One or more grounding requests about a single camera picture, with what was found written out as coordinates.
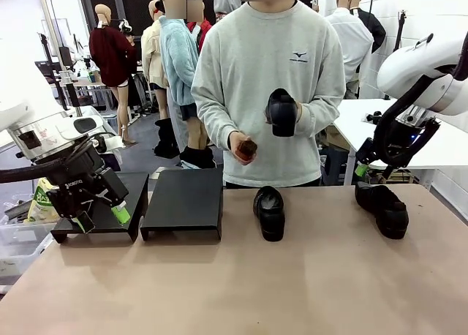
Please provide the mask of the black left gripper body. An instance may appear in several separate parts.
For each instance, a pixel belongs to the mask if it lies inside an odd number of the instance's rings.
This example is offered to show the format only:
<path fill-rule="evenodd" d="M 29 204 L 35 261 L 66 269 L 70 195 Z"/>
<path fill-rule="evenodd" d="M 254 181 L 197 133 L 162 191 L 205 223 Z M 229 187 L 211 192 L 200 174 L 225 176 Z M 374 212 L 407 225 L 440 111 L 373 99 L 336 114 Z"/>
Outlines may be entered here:
<path fill-rule="evenodd" d="M 98 178 L 104 168 L 105 163 L 96 151 L 82 151 L 64 158 L 47 176 L 56 187 L 47 196 L 60 217 L 74 218 L 88 210 L 83 203 L 93 201 L 105 191 Z"/>

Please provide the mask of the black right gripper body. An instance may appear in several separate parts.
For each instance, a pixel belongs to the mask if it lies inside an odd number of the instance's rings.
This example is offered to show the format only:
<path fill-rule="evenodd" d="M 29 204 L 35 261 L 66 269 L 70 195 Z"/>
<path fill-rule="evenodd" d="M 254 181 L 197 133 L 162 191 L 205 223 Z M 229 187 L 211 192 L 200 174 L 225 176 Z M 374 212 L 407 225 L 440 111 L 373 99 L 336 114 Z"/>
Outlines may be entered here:
<path fill-rule="evenodd" d="M 426 119 L 419 127 L 380 117 L 374 136 L 367 139 L 373 140 L 377 160 L 394 167 L 406 167 L 439 128 L 435 117 Z"/>

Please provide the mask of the person's right hand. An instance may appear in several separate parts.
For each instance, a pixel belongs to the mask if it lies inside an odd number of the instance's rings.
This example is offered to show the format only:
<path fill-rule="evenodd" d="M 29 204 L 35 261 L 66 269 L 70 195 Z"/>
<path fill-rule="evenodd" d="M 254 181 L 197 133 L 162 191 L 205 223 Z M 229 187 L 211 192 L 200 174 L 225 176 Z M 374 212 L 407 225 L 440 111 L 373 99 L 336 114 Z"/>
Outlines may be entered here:
<path fill-rule="evenodd" d="M 233 157 L 242 165 L 249 165 L 252 163 L 255 158 L 256 154 L 253 153 L 251 156 L 247 157 L 246 155 L 242 155 L 241 157 L 239 156 L 240 152 L 240 147 L 243 142 L 246 141 L 251 141 L 252 139 L 245 135 L 242 132 L 239 131 L 233 131 L 229 135 L 229 141 L 230 141 L 230 151 L 233 155 Z"/>

